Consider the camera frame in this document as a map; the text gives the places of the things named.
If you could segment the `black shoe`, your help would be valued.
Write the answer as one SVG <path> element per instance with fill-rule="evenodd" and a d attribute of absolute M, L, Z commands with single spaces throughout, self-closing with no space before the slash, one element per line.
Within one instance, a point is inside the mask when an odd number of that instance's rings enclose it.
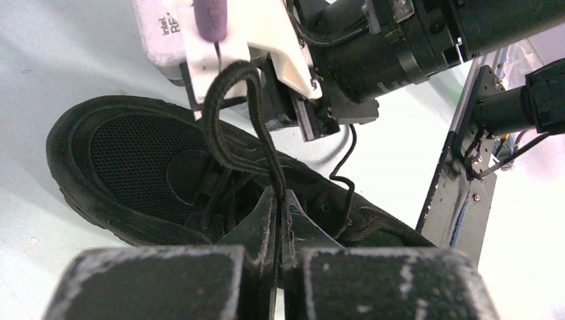
<path fill-rule="evenodd" d="M 70 108 L 50 130 L 46 154 L 69 206 L 130 245 L 217 243 L 271 184 L 220 165 L 191 111 L 147 97 L 108 95 Z M 431 246 L 361 195 L 279 157 L 304 212 L 341 245 Z"/>

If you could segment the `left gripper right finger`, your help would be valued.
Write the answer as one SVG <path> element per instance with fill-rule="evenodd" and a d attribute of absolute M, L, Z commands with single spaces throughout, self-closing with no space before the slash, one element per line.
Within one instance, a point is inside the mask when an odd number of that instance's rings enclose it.
<path fill-rule="evenodd" d="M 498 319 L 467 257 L 437 248 L 347 249 L 287 191 L 281 211 L 286 319 Z"/>

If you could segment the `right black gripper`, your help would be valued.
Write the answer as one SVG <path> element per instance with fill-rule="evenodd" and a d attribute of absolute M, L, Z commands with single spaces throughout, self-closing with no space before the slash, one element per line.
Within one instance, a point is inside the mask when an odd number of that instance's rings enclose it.
<path fill-rule="evenodd" d="M 278 87 L 283 127 L 319 139 L 341 124 L 368 123 L 377 99 L 460 63 L 454 1 L 285 1 L 320 99 Z"/>

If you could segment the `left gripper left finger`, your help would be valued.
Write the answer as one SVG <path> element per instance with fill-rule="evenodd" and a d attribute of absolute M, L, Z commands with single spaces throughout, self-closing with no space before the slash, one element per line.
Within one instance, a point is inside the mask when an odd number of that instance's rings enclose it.
<path fill-rule="evenodd" d="M 216 245 L 92 249 L 69 264 L 45 319 L 273 319 L 277 198 Z"/>

